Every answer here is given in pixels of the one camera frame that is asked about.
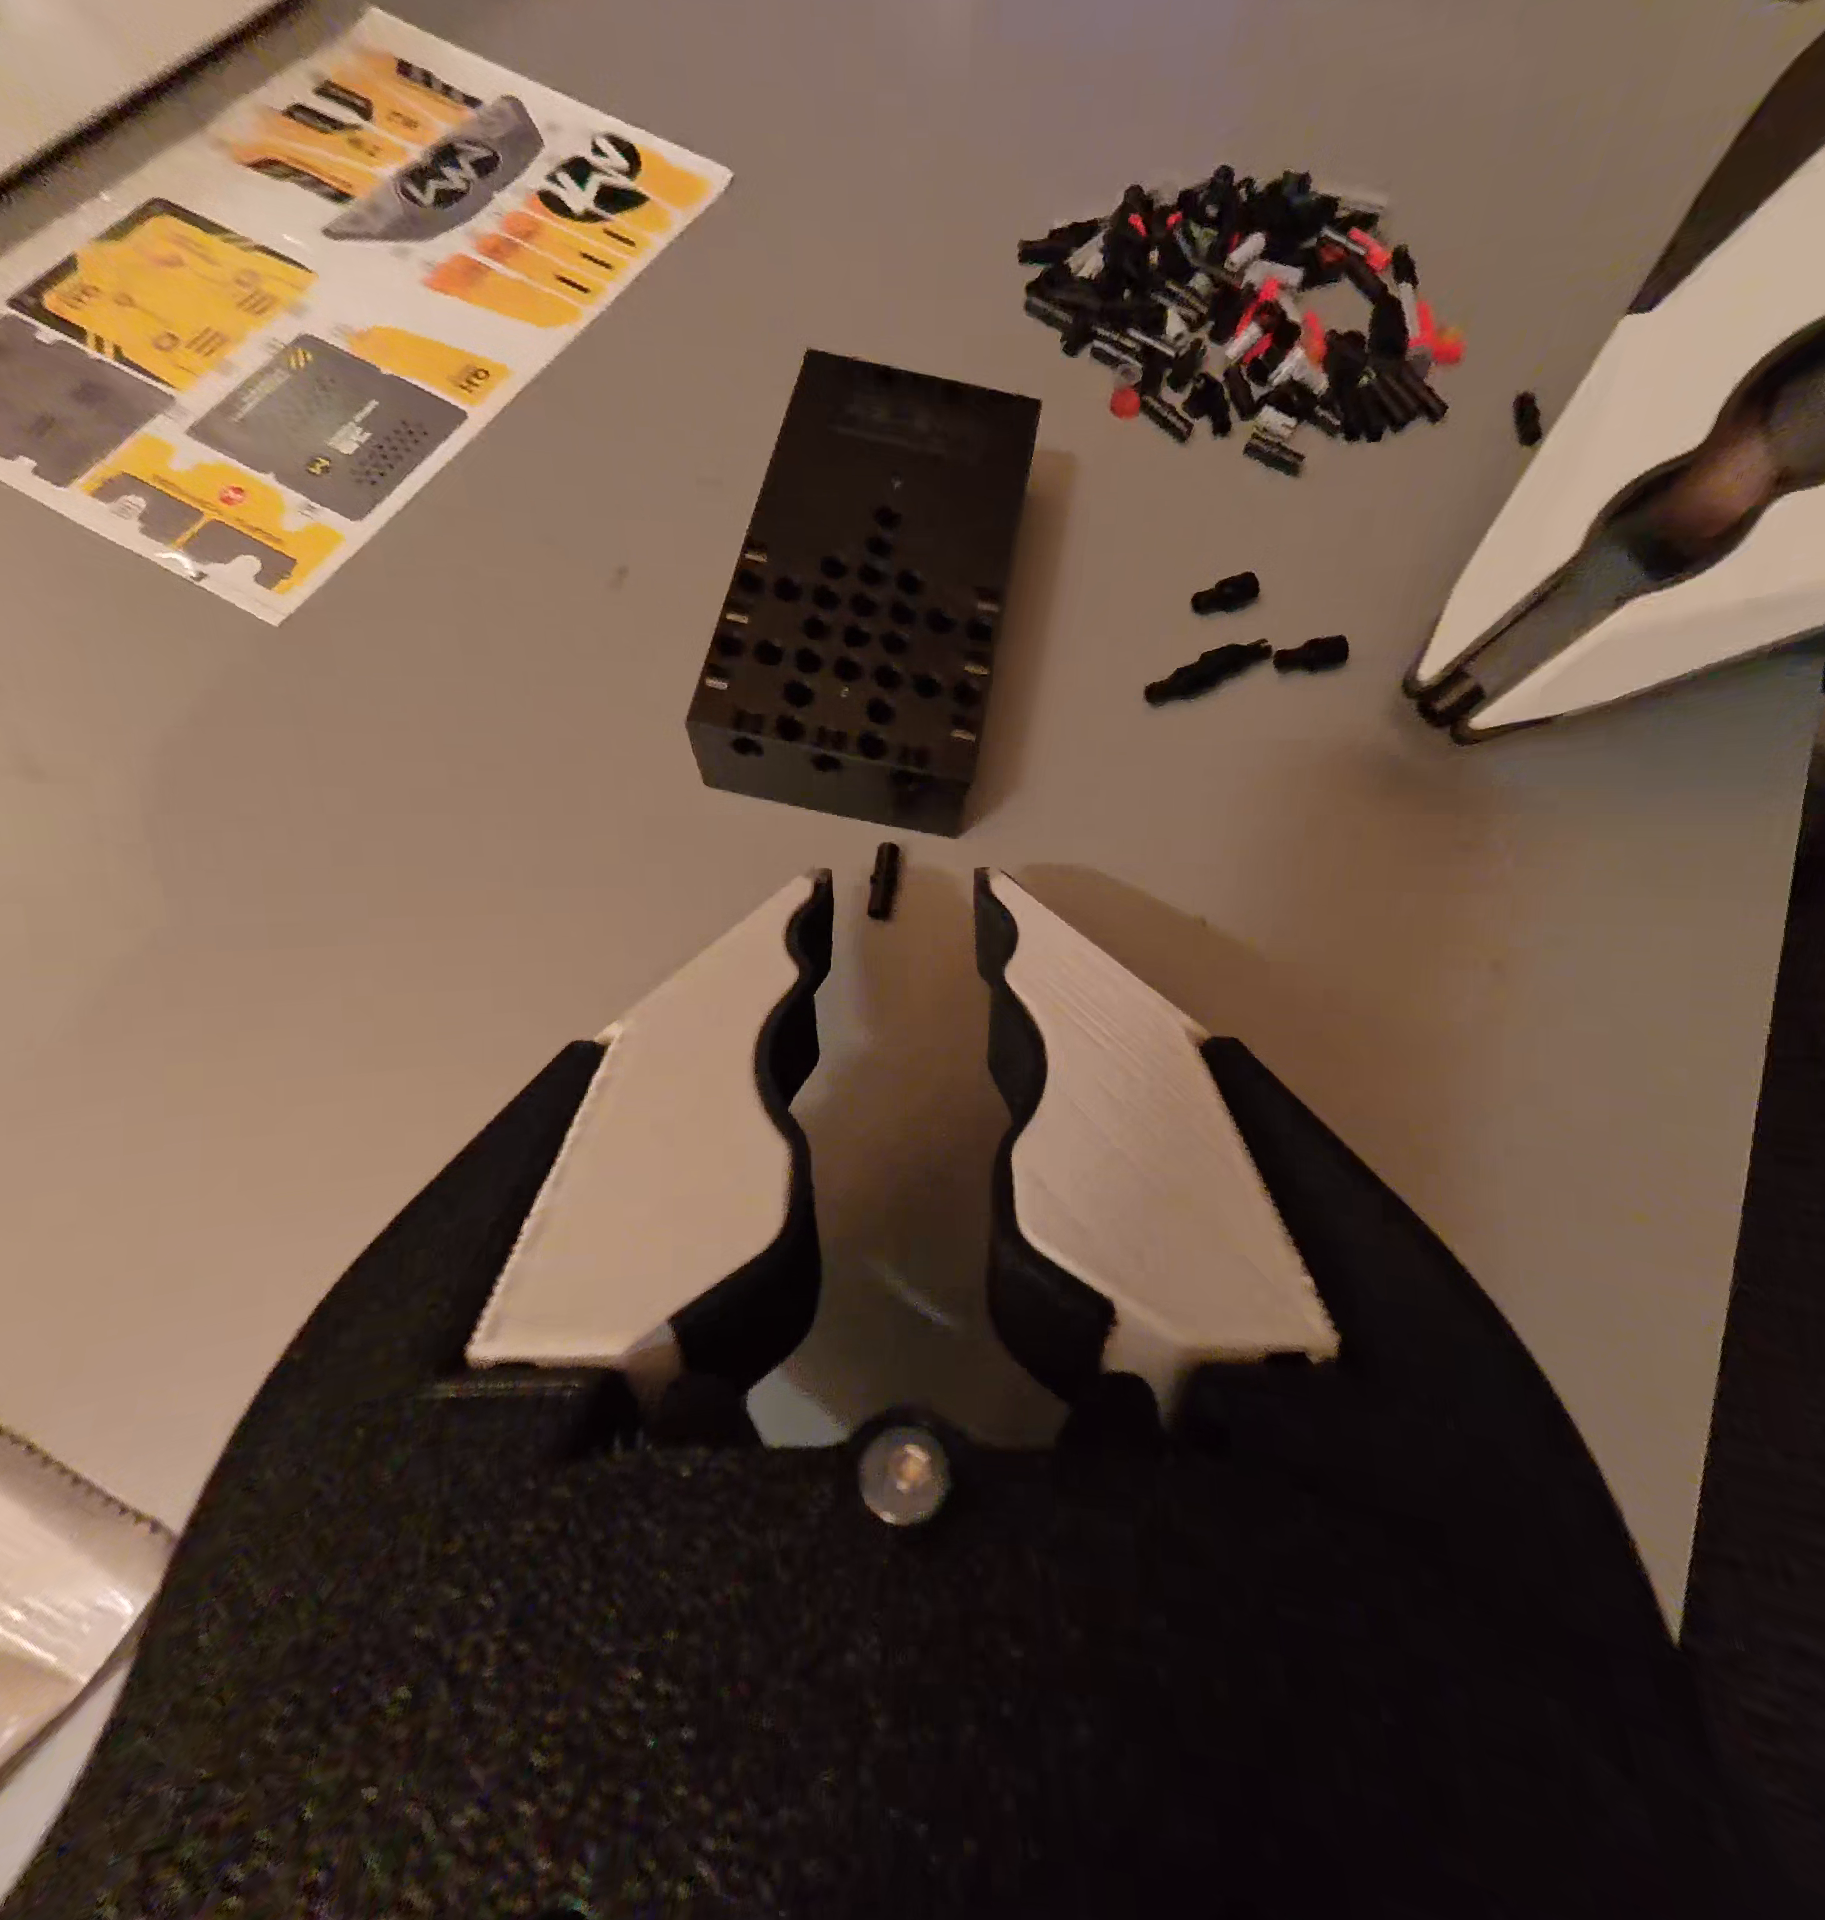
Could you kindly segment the black perforated plastic block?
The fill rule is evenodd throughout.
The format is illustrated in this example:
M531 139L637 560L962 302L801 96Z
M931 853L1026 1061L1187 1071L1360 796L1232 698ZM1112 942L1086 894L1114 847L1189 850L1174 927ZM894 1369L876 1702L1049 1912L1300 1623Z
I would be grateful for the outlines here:
M706 788L962 835L1040 414L803 353L684 713Z

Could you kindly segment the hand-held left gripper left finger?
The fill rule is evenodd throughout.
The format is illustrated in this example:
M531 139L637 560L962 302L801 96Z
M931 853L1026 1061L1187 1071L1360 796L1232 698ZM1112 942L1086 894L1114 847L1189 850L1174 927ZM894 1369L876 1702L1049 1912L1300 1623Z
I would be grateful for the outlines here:
M748 1392L819 1297L809 1151L789 1106L818 1063L828 871L788 879L597 1037L588 1089L464 1360L679 1376Z

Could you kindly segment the pile of small plastic pins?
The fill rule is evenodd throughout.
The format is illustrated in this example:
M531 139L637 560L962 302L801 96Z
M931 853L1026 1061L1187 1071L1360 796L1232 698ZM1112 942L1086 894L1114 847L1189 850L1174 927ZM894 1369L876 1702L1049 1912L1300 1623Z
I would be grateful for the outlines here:
M1448 421L1437 380L1464 351L1386 218L1378 197L1305 172L1222 163L1174 190L1128 184L1014 261L1026 316L1106 372L1116 421L1240 455L1252 424L1301 452L1313 436L1378 445Z

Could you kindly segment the yellow sticker sheet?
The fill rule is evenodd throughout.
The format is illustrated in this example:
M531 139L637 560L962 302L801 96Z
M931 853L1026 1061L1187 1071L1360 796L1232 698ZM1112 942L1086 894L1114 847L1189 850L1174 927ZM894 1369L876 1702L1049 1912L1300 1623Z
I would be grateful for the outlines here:
M367 8L0 259L0 482L279 626L729 184Z

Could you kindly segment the long black joined pin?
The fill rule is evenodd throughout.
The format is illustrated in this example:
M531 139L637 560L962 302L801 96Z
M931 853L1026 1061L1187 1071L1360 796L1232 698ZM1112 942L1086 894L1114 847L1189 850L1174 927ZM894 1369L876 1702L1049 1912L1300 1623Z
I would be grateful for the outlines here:
M1270 658L1272 647L1264 639L1216 645L1146 684L1142 698L1146 707L1189 703L1232 684Z

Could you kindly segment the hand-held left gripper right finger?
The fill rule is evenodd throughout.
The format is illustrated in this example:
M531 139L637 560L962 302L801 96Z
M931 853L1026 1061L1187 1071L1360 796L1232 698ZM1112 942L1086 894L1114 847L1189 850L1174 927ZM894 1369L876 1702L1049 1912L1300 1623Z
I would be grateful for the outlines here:
M995 1159L989 1306L1054 1395L1176 1407L1211 1365L1329 1362L1338 1331L1207 1066L1207 1031L1011 874L973 880Z

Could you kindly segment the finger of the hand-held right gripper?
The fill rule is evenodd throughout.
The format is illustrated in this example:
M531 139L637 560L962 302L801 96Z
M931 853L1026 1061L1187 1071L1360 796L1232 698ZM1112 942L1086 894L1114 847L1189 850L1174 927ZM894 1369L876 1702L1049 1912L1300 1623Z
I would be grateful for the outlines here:
M1449 738L1618 707L1712 671L1825 637L1825 485L1769 503L1737 546L1665 585L1561 588L1449 673Z
M1825 151L1664 302L1610 333L1411 666L1418 713L1448 722L1451 669L1532 606L1557 618L1561 588L1612 592L1627 566L1641 592L1731 552L1762 511L1688 544L1660 503L1708 436L1752 414L1802 428L1825 460ZM1789 493L1820 485L1825 463Z

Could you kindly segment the person's right hand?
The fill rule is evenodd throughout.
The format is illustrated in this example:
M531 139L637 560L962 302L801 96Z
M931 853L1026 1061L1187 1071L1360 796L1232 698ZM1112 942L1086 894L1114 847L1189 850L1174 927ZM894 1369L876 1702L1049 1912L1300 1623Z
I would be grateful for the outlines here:
M1721 541L1776 495L1803 486L1820 452L1803 450L1802 428L1752 414L1720 427L1678 466L1661 499L1673 541Z

